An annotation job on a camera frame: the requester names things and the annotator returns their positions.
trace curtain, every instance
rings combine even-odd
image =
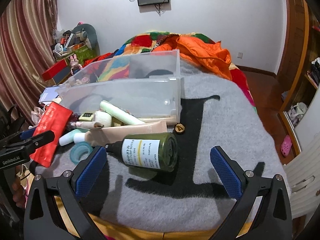
[[[45,11],[49,20],[49,30],[52,36],[52,31],[57,28],[58,21],[58,5],[57,0],[44,0]]]
[[[53,7],[55,0],[50,1]],[[18,104],[29,123],[45,87],[41,74],[55,63],[45,4],[12,0],[0,18],[0,100],[6,109]]]

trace wooden baseboard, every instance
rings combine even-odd
[[[257,68],[253,68],[253,67],[245,67],[245,66],[238,66],[237,67],[242,70],[242,71],[249,71],[249,72],[255,72],[255,73],[260,73],[260,74],[264,74],[264,75],[268,75],[268,76],[272,76],[272,77],[276,77],[277,75],[273,72],[270,71],[266,71],[266,70],[262,70],[262,69],[257,69]]]

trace gray fuzzy blanket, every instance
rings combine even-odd
[[[84,208],[112,223],[156,231],[196,231],[217,228],[235,203],[210,163],[210,149],[220,145],[243,170],[272,178],[286,174],[272,137],[238,86],[202,73],[181,61],[181,122],[177,135],[179,162],[174,172],[128,168],[113,157],[108,161]],[[74,169],[69,145],[60,148],[52,166],[36,167],[45,177]],[[248,222],[259,206],[257,199]]]

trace metal screw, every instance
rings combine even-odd
[[[276,179],[279,180],[279,181],[283,180],[283,178],[282,178],[282,176],[280,174],[276,175]]]
[[[37,175],[35,176],[35,180],[39,180],[39,179],[41,179],[41,175],[40,175],[40,174],[37,174]]]
[[[253,171],[246,171],[245,174],[246,174],[249,178],[251,178],[251,177],[254,176]]]
[[[71,175],[71,171],[65,171],[64,173],[63,173],[63,177],[69,177]]]

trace green glass bottle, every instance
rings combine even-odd
[[[173,171],[178,159],[178,143],[173,133],[127,135],[123,141],[106,145],[107,152],[128,166],[155,171]]]

